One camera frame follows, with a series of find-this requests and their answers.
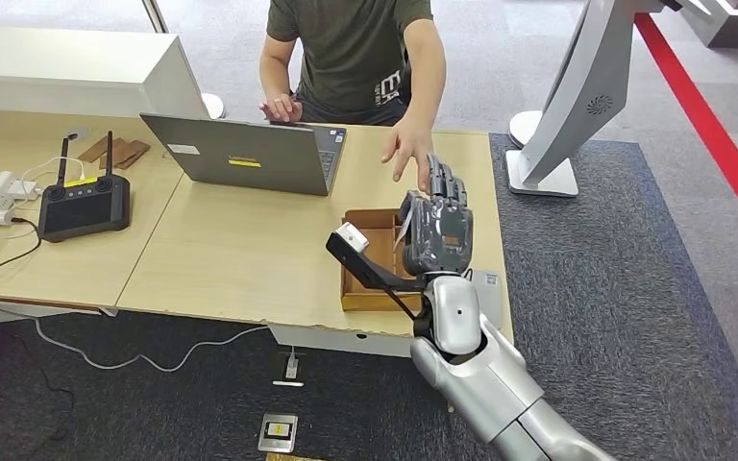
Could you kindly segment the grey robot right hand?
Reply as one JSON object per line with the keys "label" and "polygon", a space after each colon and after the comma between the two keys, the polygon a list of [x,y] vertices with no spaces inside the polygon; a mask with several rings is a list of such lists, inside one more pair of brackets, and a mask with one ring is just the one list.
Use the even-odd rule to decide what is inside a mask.
{"label": "grey robot right hand", "polygon": [[433,154],[430,195],[409,190],[401,204],[402,262],[412,276],[429,272],[462,273],[473,251],[473,211],[468,207],[463,180]]}

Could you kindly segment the person's right hand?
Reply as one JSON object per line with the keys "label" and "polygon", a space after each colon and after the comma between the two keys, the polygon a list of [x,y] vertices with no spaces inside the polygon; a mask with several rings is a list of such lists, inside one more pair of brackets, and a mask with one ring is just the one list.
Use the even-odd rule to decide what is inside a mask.
{"label": "person's right hand", "polygon": [[301,121],[303,106],[288,94],[280,94],[273,99],[266,99],[258,108],[269,122],[291,124]]}

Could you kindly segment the person's left hand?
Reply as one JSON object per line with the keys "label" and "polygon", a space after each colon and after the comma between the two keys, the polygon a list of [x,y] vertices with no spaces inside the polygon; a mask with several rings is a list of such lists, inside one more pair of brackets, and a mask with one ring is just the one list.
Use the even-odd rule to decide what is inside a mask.
{"label": "person's left hand", "polygon": [[431,169],[428,155],[432,153],[433,124],[425,118],[405,115],[391,130],[387,147],[381,155],[381,162],[394,163],[392,179],[398,182],[413,159],[416,165],[418,189],[430,192]]}

